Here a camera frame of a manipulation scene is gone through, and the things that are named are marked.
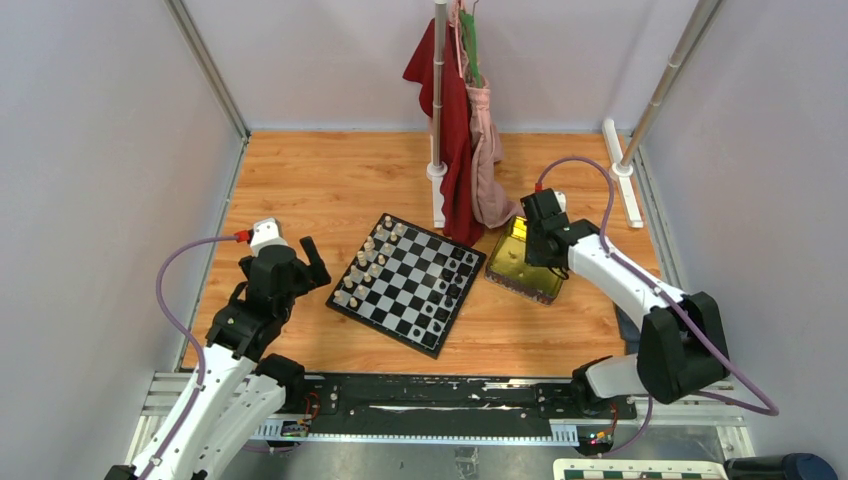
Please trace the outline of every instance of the metal pole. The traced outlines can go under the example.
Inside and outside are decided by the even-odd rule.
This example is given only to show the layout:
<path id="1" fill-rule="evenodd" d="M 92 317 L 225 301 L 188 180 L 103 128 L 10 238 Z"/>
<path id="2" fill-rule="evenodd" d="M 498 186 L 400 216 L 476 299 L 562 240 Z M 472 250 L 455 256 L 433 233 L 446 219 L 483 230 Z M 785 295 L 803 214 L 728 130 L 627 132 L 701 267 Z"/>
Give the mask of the metal pole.
<path id="1" fill-rule="evenodd" d="M 433 142 L 430 157 L 434 167 L 441 167 L 439 158 L 442 133 L 442 67 L 445 64 L 445 23 L 448 17 L 447 0 L 436 3 L 435 48 L 433 49 Z"/>
<path id="2" fill-rule="evenodd" d="M 233 124 L 233 128 L 236 129 L 236 132 L 238 132 L 242 141 L 246 142 L 247 138 L 250 136 L 250 129 L 245 123 L 244 117 L 241 116 L 241 112 L 239 112 L 236 102 L 233 100 L 233 96 L 230 94 L 230 91 L 227 90 L 227 86 L 221 78 L 221 73 L 218 71 L 218 67 L 216 67 L 215 62 L 212 61 L 212 56 L 209 54 L 206 44 L 203 43 L 203 39 L 200 37 L 200 32 L 197 30 L 197 26 L 191 19 L 191 15 L 185 6 L 185 3 L 183 0 L 165 0 L 165 5 L 168 6 L 168 9 L 171 11 L 171 15 L 174 17 L 174 21 L 177 22 L 177 26 L 179 26 L 180 31 L 183 33 L 186 42 L 188 42 L 188 45 L 191 48 L 191 51 L 194 53 L 195 58 L 197 58 L 197 62 L 200 64 L 200 68 L 203 70 L 206 80 L 209 81 L 212 91 L 215 93 L 215 96 L 218 97 L 218 101 L 221 102 L 221 106 L 224 108 L 224 112 L 230 119 L 230 123 Z"/>
<path id="3" fill-rule="evenodd" d="M 633 161 L 633 156 L 636 155 L 636 150 L 639 148 L 639 145 L 642 143 L 645 135 L 648 134 L 648 130 L 651 129 L 651 125 L 654 124 L 654 120 L 656 120 L 657 114 L 660 112 L 660 105 L 662 105 L 663 100 L 665 100 L 666 95 L 668 95 L 669 89 L 677 79 L 677 74 L 680 70 L 682 70 L 686 60 L 688 60 L 689 53 L 693 48 L 695 48 L 695 45 L 697 45 L 698 41 L 701 39 L 702 34 L 707 30 L 707 27 L 709 27 L 710 22 L 722 1 L 723 0 L 698 0 L 698 4 L 695 5 L 695 10 L 689 18 L 689 23 L 686 24 L 686 29 L 683 30 L 683 35 L 680 36 L 680 40 L 677 42 L 677 47 L 675 47 L 674 53 L 672 53 L 671 57 L 668 59 L 668 65 L 665 67 L 660 83 L 654 90 L 651 102 L 648 103 L 647 107 L 645 107 L 645 111 L 642 112 L 642 117 L 639 119 L 639 123 L 637 123 L 636 128 L 633 129 L 633 137 L 630 139 L 630 145 L 627 146 L 627 151 L 624 152 L 624 156 L 621 159 L 621 165 L 627 166 L 630 165 L 631 161 Z"/>

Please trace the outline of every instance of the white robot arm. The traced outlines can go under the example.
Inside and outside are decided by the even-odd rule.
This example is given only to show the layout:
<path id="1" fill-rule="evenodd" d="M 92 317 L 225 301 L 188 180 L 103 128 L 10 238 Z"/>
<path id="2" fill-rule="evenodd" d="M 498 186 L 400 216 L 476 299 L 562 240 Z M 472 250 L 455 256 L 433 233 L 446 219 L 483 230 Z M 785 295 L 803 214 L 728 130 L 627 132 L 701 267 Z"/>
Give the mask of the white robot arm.
<path id="1" fill-rule="evenodd" d="M 609 239 L 601 239 L 595 225 L 586 220 L 570 222 L 561 192 L 542 190 L 521 201 L 527 216 L 525 261 L 568 269 L 586 278 L 641 332 L 638 354 L 600 359 L 573 372 L 572 393 L 584 411 L 604 409 L 609 399 L 619 395 L 650 394 L 661 403 L 671 403 L 729 375 L 718 359 L 691 338 L 660 293 L 683 308 L 726 356 L 721 317 L 712 297 L 703 292 L 688 295 L 633 262 L 626 268 L 614 260 L 610 253 L 628 259 Z M 656 287 L 649 288 L 640 276 Z"/>
<path id="2" fill-rule="evenodd" d="M 106 480 L 214 480 L 287 397 L 299 398 L 293 390 L 302 385 L 303 366 L 279 355 L 261 357 L 280 335 L 295 298 L 330 283 L 315 244 L 309 237 L 300 243 L 309 265 L 297 259 L 275 219 L 253 226 L 253 256 L 239 261 L 247 281 L 215 315 L 203 369 L 194 371 L 150 444 L 130 465 L 112 467 Z"/>

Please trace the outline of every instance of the red cable connector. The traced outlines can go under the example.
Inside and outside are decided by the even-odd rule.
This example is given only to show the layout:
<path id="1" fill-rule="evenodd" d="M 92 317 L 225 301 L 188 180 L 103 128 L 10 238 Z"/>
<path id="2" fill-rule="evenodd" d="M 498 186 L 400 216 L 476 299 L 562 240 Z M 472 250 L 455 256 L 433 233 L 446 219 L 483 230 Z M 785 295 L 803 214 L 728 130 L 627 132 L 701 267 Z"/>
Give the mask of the red cable connector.
<path id="1" fill-rule="evenodd" d="M 244 243 L 244 242 L 250 241 L 250 230 L 242 230 L 240 232 L 234 233 L 233 235 L 235 235 L 237 237 L 236 242 L 238 242 L 238 243 Z"/>

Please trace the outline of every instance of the wooden table surface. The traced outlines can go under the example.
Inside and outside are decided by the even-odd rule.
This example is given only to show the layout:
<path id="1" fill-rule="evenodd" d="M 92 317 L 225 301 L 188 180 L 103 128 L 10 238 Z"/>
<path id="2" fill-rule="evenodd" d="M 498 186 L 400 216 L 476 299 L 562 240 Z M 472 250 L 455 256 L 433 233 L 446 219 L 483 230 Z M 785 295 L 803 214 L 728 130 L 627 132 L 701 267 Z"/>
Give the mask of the wooden table surface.
<path id="1" fill-rule="evenodd" d="M 496 178 L 516 200 L 531 193 L 542 169 L 563 156 L 609 165 L 601 135 L 514 134 L 502 140 L 506 159 L 496 167 Z M 276 217 L 302 259 L 298 239 L 312 236 L 335 284 L 382 212 L 432 225 L 428 158 L 426 133 L 255 133 L 224 232 Z M 562 165 L 545 184 L 566 192 L 569 218 L 600 223 L 607 187 L 596 170 Z M 475 248 L 488 255 L 500 234 L 501 229 L 487 232 Z M 618 199 L 608 235 L 658 273 L 648 231 L 626 226 Z M 213 315 L 244 279 L 237 262 L 249 253 L 234 242 L 218 248 L 193 328 L 198 338 L 206 336 Z M 286 356 L 312 371 L 570 376 L 590 360 L 624 350 L 612 302 L 576 275 L 545 307 L 488 282 L 481 272 L 438 359 L 330 310 L 324 302 L 331 289 L 300 297 L 266 354 Z M 184 365 L 195 362 L 189 348 Z"/>

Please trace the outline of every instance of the small chessboard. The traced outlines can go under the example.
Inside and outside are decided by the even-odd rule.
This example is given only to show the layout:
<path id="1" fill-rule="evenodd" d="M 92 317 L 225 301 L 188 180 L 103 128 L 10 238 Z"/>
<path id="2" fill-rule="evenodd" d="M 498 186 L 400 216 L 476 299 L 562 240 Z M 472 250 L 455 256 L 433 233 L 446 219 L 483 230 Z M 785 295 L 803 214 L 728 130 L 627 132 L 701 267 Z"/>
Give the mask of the small chessboard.
<path id="1" fill-rule="evenodd" d="M 727 475 L 720 464 L 713 462 L 582 458 L 560 458 L 554 461 L 554 480 L 596 478 L 727 480 Z"/>
<path id="2" fill-rule="evenodd" d="M 486 255 L 385 213 L 368 235 L 365 266 L 353 259 L 327 306 L 436 358 Z"/>

